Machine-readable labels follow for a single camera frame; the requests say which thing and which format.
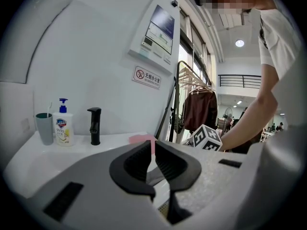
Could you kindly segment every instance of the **soap bottle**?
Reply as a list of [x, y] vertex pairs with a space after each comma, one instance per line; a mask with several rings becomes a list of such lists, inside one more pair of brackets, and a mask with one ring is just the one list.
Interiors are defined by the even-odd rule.
[[67, 100], [68, 99], [60, 98], [62, 105], [59, 108], [59, 112], [53, 114], [53, 127], [57, 144], [68, 147], [73, 145], [73, 114], [67, 113], [67, 108], [65, 106], [65, 101]]

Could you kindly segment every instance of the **brown leather jacket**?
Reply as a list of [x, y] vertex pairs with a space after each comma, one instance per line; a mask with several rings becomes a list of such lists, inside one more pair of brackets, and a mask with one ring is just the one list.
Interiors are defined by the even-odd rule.
[[202, 124], [215, 128], [217, 101], [214, 92], [190, 93], [184, 103], [184, 128], [194, 132]]

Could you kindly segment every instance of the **ceiling light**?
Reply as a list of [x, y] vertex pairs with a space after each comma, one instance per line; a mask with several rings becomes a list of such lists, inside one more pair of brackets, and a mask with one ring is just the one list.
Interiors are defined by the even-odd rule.
[[236, 46], [237, 47], [243, 47], [244, 46], [244, 41], [243, 40], [236, 40]]

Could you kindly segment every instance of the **blue pump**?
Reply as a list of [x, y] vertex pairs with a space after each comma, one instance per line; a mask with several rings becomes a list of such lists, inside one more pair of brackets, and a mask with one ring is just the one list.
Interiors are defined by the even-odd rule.
[[60, 98], [59, 101], [63, 103], [63, 105], [60, 106], [59, 108], [59, 112], [60, 113], [66, 113], [67, 112], [67, 108], [66, 106], [64, 105], [65, 102], [67, 101], [68, 99], [65, 99], [65, 98]]

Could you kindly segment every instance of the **cube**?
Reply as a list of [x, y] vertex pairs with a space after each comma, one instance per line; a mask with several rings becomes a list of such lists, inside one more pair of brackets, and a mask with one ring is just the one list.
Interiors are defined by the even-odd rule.
[[218, 151], [222, 141], [215, 129], [201, 125], [193, 134], [193, 146], [198, 149]]

